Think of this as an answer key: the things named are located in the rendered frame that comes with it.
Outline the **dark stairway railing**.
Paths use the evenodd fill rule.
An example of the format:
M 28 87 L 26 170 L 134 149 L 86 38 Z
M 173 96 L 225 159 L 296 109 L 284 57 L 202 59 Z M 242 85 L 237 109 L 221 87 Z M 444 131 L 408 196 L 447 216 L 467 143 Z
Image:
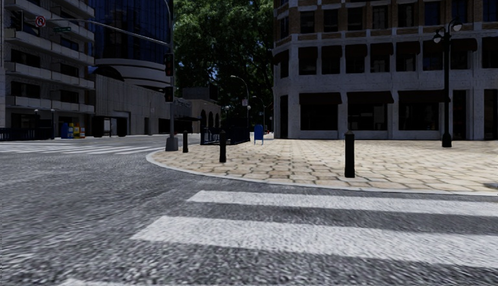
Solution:
M 221 131 L 226 133 L 227 145 L 236 145 L 250 141 L 250 130 L 246 118 L 229 118 L 221 127 L 204 127 L 200 133 L 201 145 L 217 145 L 220 143 Z
M 54 113 L 55 109 L 50 109 L 51 118 L 42 119 L 38 109 L 34 114 L 20 114 L 18 125 L 21 128 L 0 128 L 0 141 L 30 141 L 54 139 Z

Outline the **tan arched building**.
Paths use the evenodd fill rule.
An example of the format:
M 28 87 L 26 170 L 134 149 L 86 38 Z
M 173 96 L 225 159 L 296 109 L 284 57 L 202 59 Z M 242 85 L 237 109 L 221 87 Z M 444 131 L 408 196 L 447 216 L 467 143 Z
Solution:
M 175 98 L 174 130 L 177 133 L 201 133 L 207 127 L 219 127 L 221 108 L 217 87 L 183 88 Z

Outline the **traffic light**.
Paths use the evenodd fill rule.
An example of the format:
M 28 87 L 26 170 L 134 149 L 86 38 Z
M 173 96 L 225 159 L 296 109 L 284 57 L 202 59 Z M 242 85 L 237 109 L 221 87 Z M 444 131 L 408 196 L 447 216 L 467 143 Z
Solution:
M 175 137 L 175 132 L 174 132 L 174 101 L 175 101 L 175 74 L 174 74 L 174 31 L 173 31 L 173 22 L 172 22 L 172 17 L 171 17 L 171 8 L 168 4 L 167 0 L 163 0 L 165 3 L 164 7 L 167 9 L 168 17 L 167 17 L 167 22 L 169 24 L 168 27 L 168 35 L 169 35 L 169 41 L 168 42 L 163 42 L 154 38 L 149 38 L 140 34 L 136 34 L 134 32 L 129 32 L 127 30 L 122 30 L 117 27 L 112 27 L 110 25 L 106 25 L 104 23 L 100 23 L 97 21 L 92 21 L 88 19 L 68 19 L 68 18 L 49 18 L 47 19 L 45 16 L 42 15 L 37 15 L 34 19 L 30 19 L 30 23 L 34 23 L 37 27 L 44 27 L 48 21 L 50 22 L 55 22 L 55 21 L 70 21 L 70 22 L 83 22 L 83 23 L 91 23 L 93 25 L 98 25 L 107 29 L 111 29 L 117 32 L 121 32 L 123 34 L 133 36 L 136 38 L 140 38 L 142 40 L 147 40 L 149 42 L 153 43 L 158 43 L 160 45 L 166 46 L 169 48 L 169 52 L 165 53 L 164 55 L 164 64 L 165 64 L 165 74 L 167 77 L 170 77 L 170 86 L 165 87 L 165 100 L 166 103 L 170 103 L 170 134 L 169 137 L 166 140 L 166 146 L 165 150 L 166 151 L 178 151 L 178 138 Z

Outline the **trees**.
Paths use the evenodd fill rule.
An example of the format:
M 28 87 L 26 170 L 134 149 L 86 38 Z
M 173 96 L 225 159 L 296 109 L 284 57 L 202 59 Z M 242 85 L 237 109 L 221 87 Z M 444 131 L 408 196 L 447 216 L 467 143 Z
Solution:
M 176 85 L 218 87 L 228 118 L 268 121 L 272 104 L 273 0 L 174 0 Z

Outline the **pale stone and brick building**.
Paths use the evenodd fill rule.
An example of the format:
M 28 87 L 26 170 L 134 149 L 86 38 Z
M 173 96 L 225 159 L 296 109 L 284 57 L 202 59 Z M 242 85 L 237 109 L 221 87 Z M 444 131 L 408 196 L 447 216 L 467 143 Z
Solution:
M 498 139 L 498 0 L 274 0 L 276 137 Z

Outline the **glass tower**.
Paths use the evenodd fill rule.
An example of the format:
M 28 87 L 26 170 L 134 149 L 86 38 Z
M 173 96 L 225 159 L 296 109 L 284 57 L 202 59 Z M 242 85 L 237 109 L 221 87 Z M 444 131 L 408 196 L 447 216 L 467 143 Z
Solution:
M 95 73 L 161 91 L 171 83 L 163 55 L 169 52 L 173 0 L 89 0 Z

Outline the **black street lamp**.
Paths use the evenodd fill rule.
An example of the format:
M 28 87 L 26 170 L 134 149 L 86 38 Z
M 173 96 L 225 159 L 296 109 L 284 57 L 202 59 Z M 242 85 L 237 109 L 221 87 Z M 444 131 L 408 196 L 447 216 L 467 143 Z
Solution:
M 449 69 L 450 69 L 450 46 L 451 30 L 459 31 L 462 28 L 462 22 L 459 17 L 453 18 L 446 27 L 440 27 L 433 36 L 434 43 L 442 42 L 443 61 L 444 61 L 444 133 L 442 135 L 443 148 L 452 147 L 451 134 L 449 132 Z

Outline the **pale concrete building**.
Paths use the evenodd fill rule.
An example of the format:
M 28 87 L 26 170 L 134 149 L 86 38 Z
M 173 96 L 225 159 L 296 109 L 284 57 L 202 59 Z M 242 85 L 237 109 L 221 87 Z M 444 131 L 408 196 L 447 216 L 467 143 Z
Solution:
M 94 114 L 89 0 L 0 0 L 0 128 L 58 130 Z

